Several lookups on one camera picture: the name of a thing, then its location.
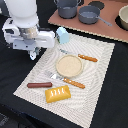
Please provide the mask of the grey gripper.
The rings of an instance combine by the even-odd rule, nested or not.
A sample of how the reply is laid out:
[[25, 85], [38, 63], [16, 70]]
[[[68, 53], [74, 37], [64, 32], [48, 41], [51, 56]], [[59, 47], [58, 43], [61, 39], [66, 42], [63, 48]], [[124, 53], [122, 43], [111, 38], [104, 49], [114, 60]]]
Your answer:
[[[3, 25], [4, 38], [14, 49], [37, 52], [37, 48], [53, 48], [55, 33], [53, 31], [39, 31], [38, 26], [31, 28], [18, 28], [11, 18]], [[64, 27], [56, 30], [56, 38], [60, 44], [69, 42], [69, 33]]]

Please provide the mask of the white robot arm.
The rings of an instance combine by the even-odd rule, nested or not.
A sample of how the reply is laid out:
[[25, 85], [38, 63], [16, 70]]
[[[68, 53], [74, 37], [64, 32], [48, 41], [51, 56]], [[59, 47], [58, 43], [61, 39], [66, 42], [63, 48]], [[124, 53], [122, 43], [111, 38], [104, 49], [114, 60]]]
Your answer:
[[4, 0], [9, 18], [3, 25], [4, 38], [14, 49], [26, 50], [34, 60], [41, 48], [53, 48], [55, 33], [41, 30], [36, 0]]

